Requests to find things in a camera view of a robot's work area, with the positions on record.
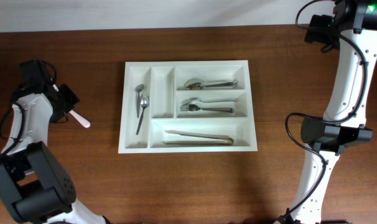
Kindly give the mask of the metal tongs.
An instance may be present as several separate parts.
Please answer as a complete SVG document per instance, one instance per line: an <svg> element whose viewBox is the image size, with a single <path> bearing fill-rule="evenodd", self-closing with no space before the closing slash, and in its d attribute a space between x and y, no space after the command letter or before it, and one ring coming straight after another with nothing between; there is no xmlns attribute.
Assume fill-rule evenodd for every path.
<svg viewBox="0 0 377 224"><path fill-rule="evenodd" d="M234 143L234 139L229 136L200 134L200 133L188 133L174 130L165 131L167 134L178 135L188 137L190 140L175 140L175 141L163 141L164 144L171 145L198 145L198 146L231 146Z"/></svg>

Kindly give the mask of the white plastic cutlery tray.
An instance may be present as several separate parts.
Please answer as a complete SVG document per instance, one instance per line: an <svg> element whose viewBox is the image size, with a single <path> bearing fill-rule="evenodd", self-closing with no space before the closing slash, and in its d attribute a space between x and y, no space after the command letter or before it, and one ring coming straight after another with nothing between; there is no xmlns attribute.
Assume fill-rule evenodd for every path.
<svg viewBox="0 0 377 224"><path fill-rule="evenodd" d="M236 88L189 90L184 83L201 80L238 80ZM138 135L136 130L142 112L136 115L135 87L144 85L141 99L147 96L149 106ZM201 100L237 99L235 102L200 103L204 108L233 108L234 113L214 111L179 111L180 102L189 98ZM229 136L231 146L171 145L163 141L190 140L167 134L174 130ZM191 62L128 62L125 66L119 148L121 154L178 152L255 152L258 149L254 124L251 83L245 60Z"/></svg>

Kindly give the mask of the pink plastic knife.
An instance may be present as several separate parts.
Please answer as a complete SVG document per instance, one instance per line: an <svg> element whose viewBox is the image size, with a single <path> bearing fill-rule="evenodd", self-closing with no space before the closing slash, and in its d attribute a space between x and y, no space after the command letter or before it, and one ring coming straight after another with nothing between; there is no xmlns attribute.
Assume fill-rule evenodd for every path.
<svg viewBox="0 0 377 224"><path fill-rule="evenodd" d="M91 126L91 123L84 117L82 117L80 114L75 112L74 110L70 110L69 113L84 127L89 128Z"/></svg>

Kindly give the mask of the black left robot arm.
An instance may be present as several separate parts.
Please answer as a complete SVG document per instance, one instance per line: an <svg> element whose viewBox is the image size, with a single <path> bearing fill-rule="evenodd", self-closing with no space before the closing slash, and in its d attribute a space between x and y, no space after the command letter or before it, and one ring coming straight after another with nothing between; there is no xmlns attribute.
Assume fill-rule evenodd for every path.
<svg viewBox="0 0 377 224"><path fill-rule="evenodd" d="M67 118L80 101L57 86L44 60L19 65L24 81L11 96L12 127L0 153L0 199L17 223L109 223L82 204L68 172L48 148L49 124Z"/></svg>

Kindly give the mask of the small teaspoon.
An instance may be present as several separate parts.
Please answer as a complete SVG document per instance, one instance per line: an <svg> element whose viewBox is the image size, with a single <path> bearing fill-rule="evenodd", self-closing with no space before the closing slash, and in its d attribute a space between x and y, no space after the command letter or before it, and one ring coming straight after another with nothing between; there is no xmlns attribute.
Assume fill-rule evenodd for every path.
<svg viewBox="0 0 377 224"><path fill-rule="evenodd" d="M140 111L140 101L141 101L141 92L144 89L143 84L139 84L138 86L135 87L134 91L136 93L136 115L137 118L139 117L139 111Z"/></svg>
<svg viewBox="0 0 377 224"><path fill-rule="evenodd" d="M143 96L141 101L140 101L140 106L142 108L142 112L141 112L141 115L139 117L139 122L138 122L138 126L137 126L137 130L136 130L136 135L139 134L140 132L140 129L141 129L141 125L142 125L142 121L144 119L144 112L145 112L145 109L149 106L149 99L147 96Z"/></svg>

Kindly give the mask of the dark-handled metal fork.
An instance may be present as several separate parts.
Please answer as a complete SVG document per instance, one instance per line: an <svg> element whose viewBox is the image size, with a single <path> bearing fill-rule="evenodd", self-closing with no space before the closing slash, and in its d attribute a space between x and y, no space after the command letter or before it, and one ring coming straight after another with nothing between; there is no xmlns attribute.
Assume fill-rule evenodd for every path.
<svg viewBox="0 0 377 224"><path fill-rule="evenodd" d="M182 105L179 111L214 111L214 112L224 112L224 113L234 113L233 108L204 108L198 105Z"/></svg>

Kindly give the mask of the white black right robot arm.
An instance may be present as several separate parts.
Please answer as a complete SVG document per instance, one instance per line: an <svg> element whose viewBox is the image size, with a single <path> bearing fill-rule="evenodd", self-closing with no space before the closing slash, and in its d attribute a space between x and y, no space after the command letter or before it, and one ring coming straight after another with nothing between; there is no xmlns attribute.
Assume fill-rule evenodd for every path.
<svg viewBox="0 0 377 224"><path fill-rule="evenodd" d="M344 150L371 140L366 127L366 104L377 61L377 1L338 0L333 14L314 15L305 41L323 44L321 51L340 52L331 99L323 116L293 112L303 119L305 151L299 188L292 205L276 223L321 223L323 199L335 164Z"/></svg>

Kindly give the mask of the large metal spoon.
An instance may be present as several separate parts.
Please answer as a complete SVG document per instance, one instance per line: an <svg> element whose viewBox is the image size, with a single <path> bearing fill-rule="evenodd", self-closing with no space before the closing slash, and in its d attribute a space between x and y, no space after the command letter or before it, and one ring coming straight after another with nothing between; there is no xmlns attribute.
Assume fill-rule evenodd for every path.
<svg viewBox="0 0 377 224"><path fill-rule="evenodd" d="M212 89L231 89L236 88L238 86L235 82L226 82L226 83L216 83L203 85L202 83L195 83L193 85L189 85L187 88L189 90L212 90Z"/></svg>
<svg viewBox="0 0 377 224"><path fill-rule="evenodd" d="M210 84L216 84L216 83L226 83L226 82L235 82L239 84L238 80L211 80L211 81L206 81L206 80L201 80L199 78L192 78L184 83L184 87L188 87L189 85L193 85L195 83L202 83L203 85L207 85L208 83Z"/></svg>

